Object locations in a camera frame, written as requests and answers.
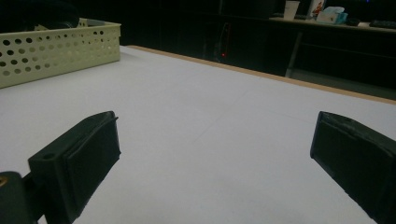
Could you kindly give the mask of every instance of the tissue box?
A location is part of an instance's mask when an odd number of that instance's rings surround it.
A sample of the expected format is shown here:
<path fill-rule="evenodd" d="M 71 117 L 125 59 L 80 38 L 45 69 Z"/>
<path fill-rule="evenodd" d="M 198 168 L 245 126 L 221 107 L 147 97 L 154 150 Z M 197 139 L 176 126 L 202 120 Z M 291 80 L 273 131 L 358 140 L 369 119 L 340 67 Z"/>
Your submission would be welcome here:
<path fill-rule="evenodd" d="M 329 23 L 329 24 L 341 24 L 347 20 L 347 13 L 335 13 L 320 11 L 317 17 L 317 22 Z"/>

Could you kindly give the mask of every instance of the tabletop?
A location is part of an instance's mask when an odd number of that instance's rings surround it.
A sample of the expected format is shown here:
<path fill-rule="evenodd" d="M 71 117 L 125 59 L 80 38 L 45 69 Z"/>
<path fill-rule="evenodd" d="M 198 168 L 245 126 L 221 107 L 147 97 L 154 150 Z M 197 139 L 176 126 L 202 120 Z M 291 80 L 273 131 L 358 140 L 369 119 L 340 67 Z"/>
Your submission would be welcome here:
<path fill-rule="evenodd" d="M 75 223 L 374 224 L 310 158 L 319 111 L 396 139 L 396 105 L 120 47 L 120 61 L 0 90 L 0 170 L 112 110 L 120 160 Z"/>

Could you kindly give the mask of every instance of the perforated basket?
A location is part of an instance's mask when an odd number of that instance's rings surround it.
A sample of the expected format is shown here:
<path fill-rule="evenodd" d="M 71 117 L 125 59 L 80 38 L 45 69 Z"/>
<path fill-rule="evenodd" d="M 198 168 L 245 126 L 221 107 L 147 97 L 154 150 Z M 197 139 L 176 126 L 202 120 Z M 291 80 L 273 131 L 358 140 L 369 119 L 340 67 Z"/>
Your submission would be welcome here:
<path fill-rule="evenodd" d="M 120 60 L 120 24 L 0 34 L 0 88 Z"/>

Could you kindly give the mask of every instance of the plastic basket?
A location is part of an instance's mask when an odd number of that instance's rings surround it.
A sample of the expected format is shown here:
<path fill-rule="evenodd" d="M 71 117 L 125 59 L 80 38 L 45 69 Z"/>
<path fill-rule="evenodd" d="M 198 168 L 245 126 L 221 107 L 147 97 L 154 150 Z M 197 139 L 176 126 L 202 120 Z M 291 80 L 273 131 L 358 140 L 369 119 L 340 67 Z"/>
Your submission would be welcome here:
<path fill-rule="evenodd" d="M 80 19 L 71 29 L 0 34 L 0 88 L 120 60 L 120 24 Z"/>

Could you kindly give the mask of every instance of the computer mouse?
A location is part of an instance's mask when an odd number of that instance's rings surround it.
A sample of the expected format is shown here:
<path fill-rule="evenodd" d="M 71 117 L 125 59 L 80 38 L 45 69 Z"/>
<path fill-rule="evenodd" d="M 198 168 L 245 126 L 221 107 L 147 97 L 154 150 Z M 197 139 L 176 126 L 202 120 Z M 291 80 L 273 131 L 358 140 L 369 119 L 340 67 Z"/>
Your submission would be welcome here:
<path fill-rule="evenodd" d="M 356 19 L 356 18 L 346 19 L 346 25 L 349 25 L 349 26 L 358 26 L 359 23 L 361 23 L 361 20 Z"/>

